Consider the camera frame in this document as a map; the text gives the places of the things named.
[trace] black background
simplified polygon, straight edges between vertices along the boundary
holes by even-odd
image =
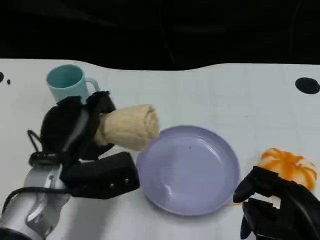
[[[0,58],[115,69],[320,63],[319,0],[2,0]]]

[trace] beige towel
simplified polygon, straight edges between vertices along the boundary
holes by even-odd
[[[94,139],[100,146],[112,143],[127,149],[143,151],[150,140],[159,136],[159,131],[159,119],[155,108],[145,104],[102,114]]]

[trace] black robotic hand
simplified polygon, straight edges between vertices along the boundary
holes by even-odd
[[[251,198],[255,193],[277,196],[280,208]],[[238,185],[233,201],[243,202],[241,239],[253,232],[257,240],[320,240],[320,201],[303,185],[275,172],[254,166]]]

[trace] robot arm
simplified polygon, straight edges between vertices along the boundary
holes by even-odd
[[[95,93],[86,105],[80,98],[70,97],[46,114],[40,137],[28,131],[29,137],[33,135],[41,142],[42,151],[30,138],[36,150],[29,159],[32,169],[24,186],[4,202],[1,240],[45,240],[71,196],[110,199],[140,187],[138,171],[128,152],[98,159],[113,147],[93,142],[99,116],[114,109],[108,92]],[[69,123],[60,124],[61,119]]]
[[[277,196],[280,208],[251,198],[255,193]],[[257,240],[320,240],[320,201],[303,185],[275,172],[253,167],[235,190],[233,201],[243,202],[241,239],[253,232]]]

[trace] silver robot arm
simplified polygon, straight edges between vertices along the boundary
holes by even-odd
[[[62,166],[34,166],[25,178],[23,188],[66,189],[60,180]],[[5,207],[0,219],[1,240],[44,240],[59,222],[62,207],[69,194],[20,193]]]

